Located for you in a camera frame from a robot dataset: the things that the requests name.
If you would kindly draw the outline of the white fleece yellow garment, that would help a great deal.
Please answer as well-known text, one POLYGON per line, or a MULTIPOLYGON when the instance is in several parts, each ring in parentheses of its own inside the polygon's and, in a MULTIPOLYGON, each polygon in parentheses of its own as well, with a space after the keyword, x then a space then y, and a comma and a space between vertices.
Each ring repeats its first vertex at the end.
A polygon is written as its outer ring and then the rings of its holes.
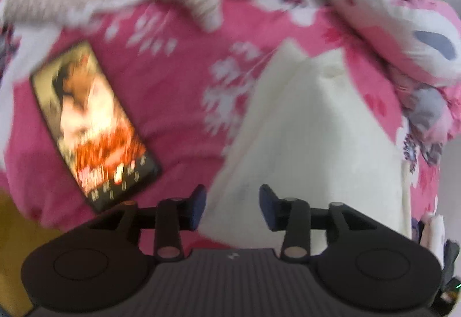
POLYGON ((342 48, 316 57, 284 41, 259 78, 199 232, 234 248, 280 249, 259 208, 266 184, 313 208, 342 202, 411 234, 409 165, 356 90, 342 48))

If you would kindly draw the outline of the white folded clothes stack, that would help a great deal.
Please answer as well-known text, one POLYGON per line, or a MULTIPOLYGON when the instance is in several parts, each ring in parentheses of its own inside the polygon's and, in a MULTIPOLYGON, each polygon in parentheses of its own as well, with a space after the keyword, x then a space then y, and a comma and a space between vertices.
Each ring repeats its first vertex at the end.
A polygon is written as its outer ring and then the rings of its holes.
MULTIPOLYGON (((403 235, 412 238, 411 194, 412 185, 410 162, 402 162, 403 187, 403 235)), ((419 245, 429 250, 438 260, 441 268, 445 266, 445 221, 442 215, 426 213, 423 217, 424 228, 419 245)))

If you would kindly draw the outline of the smartphone with lit screen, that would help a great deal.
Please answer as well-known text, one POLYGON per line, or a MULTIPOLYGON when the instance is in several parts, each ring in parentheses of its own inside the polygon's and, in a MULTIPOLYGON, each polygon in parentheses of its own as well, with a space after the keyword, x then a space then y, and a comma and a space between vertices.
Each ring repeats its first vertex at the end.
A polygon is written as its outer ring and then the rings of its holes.
POLYGON ((43 63, 30 82, 58 153, 95 212, 112 208, 158 178, 158 161, 88 41, 43 63))

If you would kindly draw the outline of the pink floral bed sheet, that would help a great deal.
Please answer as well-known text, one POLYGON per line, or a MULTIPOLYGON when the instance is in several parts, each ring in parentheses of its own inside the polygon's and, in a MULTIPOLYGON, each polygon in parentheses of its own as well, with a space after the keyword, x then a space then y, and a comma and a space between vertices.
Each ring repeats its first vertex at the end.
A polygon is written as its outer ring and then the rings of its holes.
POLYGON ((414 218, 435 210, 439 169, 409 136, 385 63, 332 7, 224 0, 224 26, 201 31, 178 7, 139 5, 77 29, 7 31, 1 61, 1 192, 44 227, 69 230, 93 212, 69 174, 37 106, 29 76, 43 59, 87 39, 162 176, 140 205, 211 185, 245 118, 252 90, 285 39, 309 56, 339 48, 375 122, 411 164, 414 218))

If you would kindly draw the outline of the blue pink floral duvet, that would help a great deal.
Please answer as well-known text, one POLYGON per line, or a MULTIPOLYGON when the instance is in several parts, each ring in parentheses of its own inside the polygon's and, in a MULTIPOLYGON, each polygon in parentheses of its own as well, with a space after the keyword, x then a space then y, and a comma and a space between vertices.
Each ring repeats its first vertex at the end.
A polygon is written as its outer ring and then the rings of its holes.
POLYGON ((377 54, 419 140, 460 133, 460 19, 441 0, 328 0, 377 54))

